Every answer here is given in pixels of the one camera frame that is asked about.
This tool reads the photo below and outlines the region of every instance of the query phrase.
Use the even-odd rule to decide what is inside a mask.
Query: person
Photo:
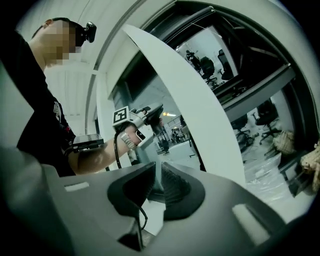
[[[190,61],[196,70],[199,70],[201,68],[200,66],[200,60],[195,56],[194,52],[190,52],[189,50],[186,50],[186,58],[188,61]]]
[[[7,74],[33,109],[16,146],[41,164],[54,166],[60,177],[97,172],[116,159],[113,139],[95,150],[78,153],[71,150],[75,135],[62,105],[46,84],[45,69],[61,65],[70,53],[77,52],[85,41],[83,34],[84,28],[67,18],[48,19],[29,42],[15,30],[6,31],[8,41],[0,56]],[[136,130],[133,125],[125,129],[134,145],[140,142]],[[120,136],[117,145],[119,156],[128,152],[129,147]]]

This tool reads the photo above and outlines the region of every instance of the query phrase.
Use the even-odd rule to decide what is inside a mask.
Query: black cable
[[[114,153],[115,153],[115,160],[116,160],[116,164],[118,165],[118,168],[121,169],[121,164],[120,164],[120,160],[119,160],[119,154],[118,154],[118,135],[120,132],[116,132],[114,135],[114,140],[113,140],[113,147],[114,147]]]
[[[147,225],[147,221],[148,221],[148,216],[146,214],[146,212],[144,211],[144,209],[142,209],[141,207],[139,207],[140,211],[142,212],[143,216],[144,216],[144,224],[141,228],[141,230],[145,229],[145,226]]]

